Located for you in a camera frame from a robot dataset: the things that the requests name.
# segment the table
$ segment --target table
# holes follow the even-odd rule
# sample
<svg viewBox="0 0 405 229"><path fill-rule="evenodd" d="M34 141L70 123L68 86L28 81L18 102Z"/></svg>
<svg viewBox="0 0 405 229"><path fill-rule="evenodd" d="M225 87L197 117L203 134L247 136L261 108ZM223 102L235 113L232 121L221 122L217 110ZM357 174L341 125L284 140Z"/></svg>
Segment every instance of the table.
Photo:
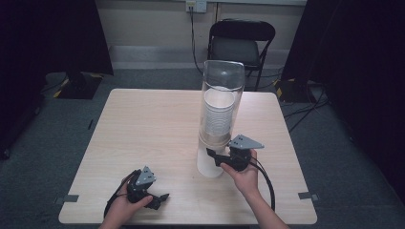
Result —
<svg viewBox="0 0 405 229"><path fill-rule="evenodd" d="M121 180L149 166L157 181L148 189L170 197L158 211L142 208L128 224L257 224L232 178L207 178L197 169L201 91L112 90L59 215L62 223L99 224ZM317 221L275 94L242 95L233 130L265 144L257 150L272 181L276 213L287 224ZM270 202L266 181L259 189Z"/></svg>

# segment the person's left hand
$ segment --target person's left hand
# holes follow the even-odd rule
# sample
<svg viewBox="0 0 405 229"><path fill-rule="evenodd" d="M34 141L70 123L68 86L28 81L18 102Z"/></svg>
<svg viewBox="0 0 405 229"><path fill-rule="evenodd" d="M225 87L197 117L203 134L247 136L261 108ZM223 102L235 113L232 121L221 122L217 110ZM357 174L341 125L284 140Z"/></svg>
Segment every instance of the person's left hand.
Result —
<svg viewBox="0 0 405 229"><path fill-rule="evenodd" d="M127 222L137 210L146 206L152 201L153 197L147 196L136 203L130 202L125 195L127 193L127 186L127 182L122 185L118 193L122 196L117 197L111 204L104 221L99 227L100 229L119 228L121 225Z"/></svg>

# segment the chair backrest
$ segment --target chair backrest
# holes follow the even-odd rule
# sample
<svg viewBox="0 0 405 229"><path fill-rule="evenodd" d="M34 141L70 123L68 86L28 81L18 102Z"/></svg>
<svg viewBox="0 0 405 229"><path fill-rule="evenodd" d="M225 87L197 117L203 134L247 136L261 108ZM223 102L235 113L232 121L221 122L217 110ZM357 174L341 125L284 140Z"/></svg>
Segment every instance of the chair backrest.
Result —
<svg viewBox="0 0 405 229"><path fill-rule="evenodd" d="M215 23L209 32L209 39L220 36L232 39L270 41L276 30L268 22L243 19L224 19Z"/></svg>

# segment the forearm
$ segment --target forearm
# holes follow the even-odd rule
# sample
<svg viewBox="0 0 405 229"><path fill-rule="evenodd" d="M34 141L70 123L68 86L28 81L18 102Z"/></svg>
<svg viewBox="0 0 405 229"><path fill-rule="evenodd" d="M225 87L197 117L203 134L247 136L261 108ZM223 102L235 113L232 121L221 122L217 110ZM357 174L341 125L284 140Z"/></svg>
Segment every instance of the forearm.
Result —
<svg viewBox="0 0 405 229"><path fill-rule="evenodd" d="M286 224L274 213L266 201L259 194L245 196L261 229L285 229Z"/></svg>

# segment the person's right hand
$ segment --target person's right hand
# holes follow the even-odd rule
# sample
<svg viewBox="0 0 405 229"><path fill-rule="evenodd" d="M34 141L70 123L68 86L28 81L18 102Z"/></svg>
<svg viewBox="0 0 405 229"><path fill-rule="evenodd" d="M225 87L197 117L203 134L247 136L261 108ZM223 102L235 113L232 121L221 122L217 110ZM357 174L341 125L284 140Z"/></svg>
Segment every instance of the person's right hand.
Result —
<svg viewBox="0 0 405 229"><path fill-rule="evenodd" d="M250 150L252 157L257 159L257 152ZM256 160L251 159L251 162L256 164ZM233 178L238 190L245 198L250 196L260 195L258 189L258 170L253 165L249 164L243 171L238 172L225 163L221 163L221 167Z"/></svg>

